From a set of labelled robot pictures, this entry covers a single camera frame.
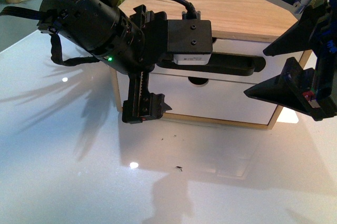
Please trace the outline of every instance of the drawer handle hole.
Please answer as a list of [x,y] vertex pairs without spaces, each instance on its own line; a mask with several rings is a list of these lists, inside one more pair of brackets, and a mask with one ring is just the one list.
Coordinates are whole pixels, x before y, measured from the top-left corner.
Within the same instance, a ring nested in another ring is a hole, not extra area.
[[197,85],[198,87],[205,86],[209,80],[207,78],[200,78],[200,77],[192,77],[189,76],[189,82],[191,82],[194,85]]

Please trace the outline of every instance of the glossy table surface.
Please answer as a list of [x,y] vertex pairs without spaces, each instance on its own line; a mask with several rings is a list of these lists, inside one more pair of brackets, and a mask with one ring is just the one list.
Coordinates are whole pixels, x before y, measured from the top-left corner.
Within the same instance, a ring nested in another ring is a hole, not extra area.
[[50,48],[35,32],[0,54],[0,223],[336,223],[337,118],[124,124],[109,68]]

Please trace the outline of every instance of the black strap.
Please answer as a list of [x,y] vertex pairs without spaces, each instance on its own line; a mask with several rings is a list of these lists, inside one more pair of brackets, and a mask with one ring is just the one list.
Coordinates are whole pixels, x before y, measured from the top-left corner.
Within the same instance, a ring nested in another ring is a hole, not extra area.
[[66,61],[63,61],[62,59],[62,46],[61,46],[61,40],[58,34],[50,34],[51,36],[51,44],[52,44],[52,61],[58,65],[63,66],[76,66],[83,63],[94,63],[99,62],[99,59],[96,57],[75,57],[70,58]]
[[5,7],[1,12],[0,16],[14,16],[29,18],[31,20],[44,20],[53,14],[52,11],[39,12],[33,9],[20,8],[15,6]]

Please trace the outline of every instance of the white drawer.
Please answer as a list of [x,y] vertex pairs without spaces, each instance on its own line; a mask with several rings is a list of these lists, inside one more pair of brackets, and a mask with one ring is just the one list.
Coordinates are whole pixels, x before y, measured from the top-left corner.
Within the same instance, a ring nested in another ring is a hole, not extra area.
[[[127,99],[128,77],[117,73],[121,100]],[[150,74],[149,91],[165,94],[169,113],[220,120],[268,124],[276,105],[247,98],[251,84],[209,80],[196,86],[186,76]]]
[[296,53],[291,53],[287,55],[278,55],[275,57],[265,56],[263,54],[263,50],[268,45],[269,43],[265,43],[265,42],[221,40],[221,39],[218,39],[213,44],[213,52],[255,55],[255,56],[264,57],[266,60],[265,68],[261,72],[253,73],[250,76],[224,75],[224,74],[214,74],[214,73],[205,73],[205,72],[163,69],[158,66],[155,67],[153,73],[167,74],[167,75],[194,76],[194,77],[203,77],[203,78],[215,79],[215,80],[257,84],[269,78],[279,75],[285,65],[286,59],[288,59],[289,57],[295,57],[299,61],[303,53],[303,52],[296,52]]

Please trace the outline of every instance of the drawer unit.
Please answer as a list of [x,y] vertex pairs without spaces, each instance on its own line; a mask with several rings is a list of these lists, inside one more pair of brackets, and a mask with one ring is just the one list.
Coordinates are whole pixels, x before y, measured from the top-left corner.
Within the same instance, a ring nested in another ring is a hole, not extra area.
[[[117,73],[121,100],[127,99],[128,77]],[[187,76],[150,74],[150,92],[165,94],[171,114],[200,118],[268,124],[276,105],[247,98],[243,91],[252,84],[209,80],[195,85]]]
[[[150,92],[165,94],[172,111],[165,118],[270,129],[282,107],[249,99],[243,93],[251,86],[279,75],[289,57],[303,67],[311,52],[298,52],[275,57],[264,56],[263,50],[295,22],[294,16],[264,0],[188,0],[202,13],[203,20],[212,22],[212,36],[217,38],[214,53],[263,57],[265,68],[250,76],[224,75],[156,66],[150,74]],[[181,19],[185,9],[166,0],[126,0],[121,10],[126,15],[144,4],[154,12],[165,11],[168,19]],[[112,72],[117,108],[127,99],[128,77]],[[189,82],[189,77],[208,79],[202,86]]]

